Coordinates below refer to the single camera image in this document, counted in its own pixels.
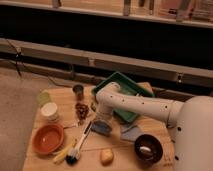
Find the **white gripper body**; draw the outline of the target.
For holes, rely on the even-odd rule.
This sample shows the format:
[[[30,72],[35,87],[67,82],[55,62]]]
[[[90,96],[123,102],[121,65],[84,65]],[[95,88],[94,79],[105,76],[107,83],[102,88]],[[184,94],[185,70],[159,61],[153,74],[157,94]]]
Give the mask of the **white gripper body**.
[[[111,120],[113,118],[113,108],[105,106],[103,104],[98,104],[96,108],[96,117],[97,121],[102,121],[105,124],[111,126]]]

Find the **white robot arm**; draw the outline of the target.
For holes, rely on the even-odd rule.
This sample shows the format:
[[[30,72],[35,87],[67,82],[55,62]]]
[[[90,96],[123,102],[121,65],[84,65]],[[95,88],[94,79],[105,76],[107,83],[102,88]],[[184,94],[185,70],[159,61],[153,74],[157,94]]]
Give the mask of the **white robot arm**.
[[[111,82],[96,94],[98,117],[110,118],[114,108],[142,114],[174,129],[174,171],[213,171],[213,97],[185,102],[120,93]]]

